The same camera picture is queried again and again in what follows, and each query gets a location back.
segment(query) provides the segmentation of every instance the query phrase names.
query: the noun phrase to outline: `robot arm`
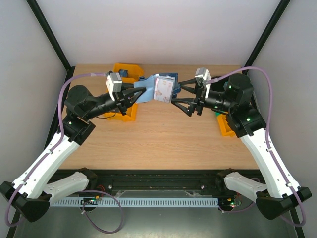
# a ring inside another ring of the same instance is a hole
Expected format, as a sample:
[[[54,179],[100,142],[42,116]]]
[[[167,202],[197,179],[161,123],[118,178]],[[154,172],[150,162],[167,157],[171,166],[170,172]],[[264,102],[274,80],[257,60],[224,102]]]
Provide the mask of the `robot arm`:
[[[82,168],[73,175],[59,181],[47,184],[59,166],[71,155],[94,130],[95,125],[90,119],[113,110],[119,110],[123,115],[127,108],[146,91],[145,87],[121,88],[122,81],[118,73],[110,73],[106,80],[109,93],[98,97],[92,96],[89,90],[78,85],[71,88],[65,101],[67,115],[63,119],[64,137],[62,142],[51,152],[50,149],[60,140],[60,129],[55,133],[50,144],[35,162],[12,183],[0,185],[0,192],[9,200],[18,191],[12,206],[28,221],[34,222],[41,218],[50,204],[75,192],[83,191],[88,186],[94,189],[97,176]],[[36,164],[46,155],[46,158],[36,167]],[[25,178],[34,170],[27,181]]]
[[[225,114],[229,127],[249,149],[266,182],[266,184],[262,184],[253,181],[232,169],[228,169],[218,174],[218,188],[220,190],[233,190],[246,196],[254,201],[261,213],[270,220],[298,205],[290,186],[294,187],[301,201],[310,198],[310,190],[307,187],[300,187],[291,176],[276,151],[271,138],[269,138],[270,150],[273,151],[283,172],[288,176],[290,184],[286,183],[270,155],[265,141],[266,123],[259,111],[250,105],[253,94],[250,79],[243,74],[234,74],[229,77],[224,92],[212,91],[210,84],[205,85],[204,83],[207,80],[210,80],[208,70],[205,68],[198,69],[195,79],[180,83],[182,89],[196,94],[195,99],[172,99],[172,104],[188,116],[191,116],[194,111],[201,115],[203,108]],[[195,88],[186,86],[192,83],[195,84]]]

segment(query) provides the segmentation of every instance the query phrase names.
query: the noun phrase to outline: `blue cloth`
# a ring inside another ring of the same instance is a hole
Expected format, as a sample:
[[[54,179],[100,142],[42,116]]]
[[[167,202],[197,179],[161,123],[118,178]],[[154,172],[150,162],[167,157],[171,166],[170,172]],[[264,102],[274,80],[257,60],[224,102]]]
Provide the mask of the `blue cloth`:
[[[133,83],[134,88],[146,87],[146,91],[138,98],[136,103],[146,103],[153,99],[154,95],[154,80],[155,76],[152,75],[149,78]]]

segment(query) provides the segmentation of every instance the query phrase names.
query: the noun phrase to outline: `white wall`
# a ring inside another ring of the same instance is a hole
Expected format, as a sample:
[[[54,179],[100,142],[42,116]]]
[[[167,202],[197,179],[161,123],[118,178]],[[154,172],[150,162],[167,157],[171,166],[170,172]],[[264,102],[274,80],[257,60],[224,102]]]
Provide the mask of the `white wall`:
[[[269,73],[274,90],[271,136],[283,161],[313,197],[304,203],[306,237],[317,224],[317,2],[291,1],[255,66]],[[268,91],[261,74],[251,72],[258,103],[267,116]]]
[[[279,0],[38,0],[71,65],[244,65]]]
[[[0,182],[44,147],[66,72],[25,0],[0,1]],[[7,202],[0,195],[0,238]]]

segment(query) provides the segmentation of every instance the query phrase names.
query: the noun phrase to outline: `orange bin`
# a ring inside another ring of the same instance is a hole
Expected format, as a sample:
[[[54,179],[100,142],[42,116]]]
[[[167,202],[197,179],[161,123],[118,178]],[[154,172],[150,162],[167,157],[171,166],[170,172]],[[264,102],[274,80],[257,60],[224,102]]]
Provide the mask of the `orange bin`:
[[[118,73],[120,69],[128,71],[128,78],[121,78],[123,83],[134,83],[139,81],[139,77],[144,76],[143,70],[136,64],[123,64],[116,63],[113,66],[113,72]],[[138,105],[135,103],[133,106],[127,109],[126,115],[121,113],[105,113],[104,117],[108,120],[122,120],[122,121],[132,121],[135,120]]]
[[[222,136],[234,136],[235,133],[231,128],[228,126],[228,122],[226,121],[226,115],[219,114],[217,116],[217,121],[220,126],[220,131]]]

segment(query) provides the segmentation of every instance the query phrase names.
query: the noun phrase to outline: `wooden table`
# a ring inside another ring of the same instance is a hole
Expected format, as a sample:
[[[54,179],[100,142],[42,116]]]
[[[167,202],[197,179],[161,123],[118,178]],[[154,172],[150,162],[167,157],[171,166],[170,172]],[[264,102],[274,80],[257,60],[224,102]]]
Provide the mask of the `wooden table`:
[[[108,72],[113,65],[80,64],[74,75]],[[224,75],[238,66],[140,65],[145,77],[177,72],[179,81],[194,78],[206,67],[212,76]],[[72,86],[85,85],[94,96],[105,93],[104,77],[87,77]],[[182,91],[178,98],[194,97]],[[95,130],[61,166],[61,169],[213,170],[257,169],[247,148],[236,137],[220,134],[214,112],[188,117],[172,104],[152,100],[139,104],[135,121],[93,119]]]

